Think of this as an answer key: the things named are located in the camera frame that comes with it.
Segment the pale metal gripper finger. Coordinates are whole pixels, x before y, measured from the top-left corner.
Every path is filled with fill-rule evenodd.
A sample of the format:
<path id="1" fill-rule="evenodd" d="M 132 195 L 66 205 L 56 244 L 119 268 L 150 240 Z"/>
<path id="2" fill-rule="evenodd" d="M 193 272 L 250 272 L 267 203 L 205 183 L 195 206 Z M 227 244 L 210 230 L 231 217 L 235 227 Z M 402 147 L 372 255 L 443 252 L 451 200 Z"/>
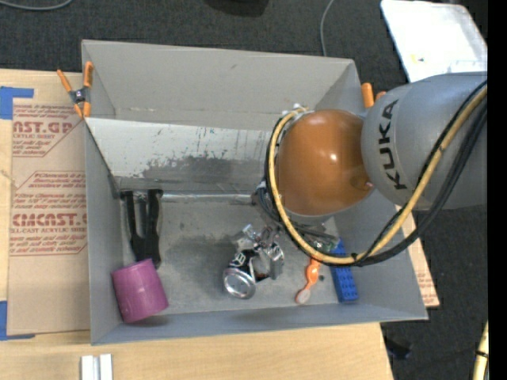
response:
<path id="1" fill-rule="evenodd" d="M 261 236 L 251 224 L 245 226 L 236 237 L 236 251 L 253 250 L 259 252 L 261 249 Z"/>
<path id="2" fill-rule="evenodd" d="M 271 279 L 277 279 L 284 266 L 284 252 L 278 244 L 272 244 L 268 251 L 269 258 L 269 276 Z"/>

